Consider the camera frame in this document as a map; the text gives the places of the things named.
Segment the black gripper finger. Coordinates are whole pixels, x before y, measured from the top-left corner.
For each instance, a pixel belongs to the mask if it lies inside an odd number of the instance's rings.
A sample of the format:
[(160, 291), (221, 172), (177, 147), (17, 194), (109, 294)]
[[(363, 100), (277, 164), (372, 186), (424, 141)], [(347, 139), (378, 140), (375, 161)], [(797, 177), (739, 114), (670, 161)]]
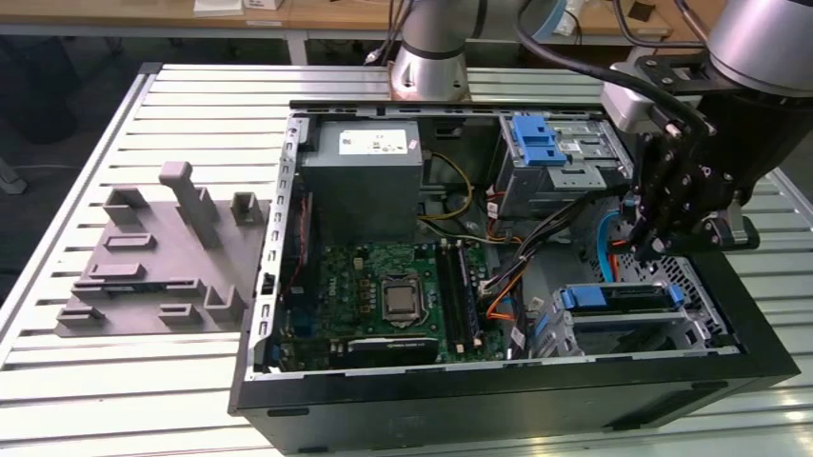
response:
[(629, 234), (635, 257), (659, 257), (653, 247), (665, 231), (669, 215), (669, 179), (677, 159), (665, 136), (645, 133), (637, 140), (633, 193), (637, 196), (637, 219)]
[(713, 211), (719, 183), (707, 167), (686, 159), (657, 190), (650, 247), (659, 258), (679, 246)]

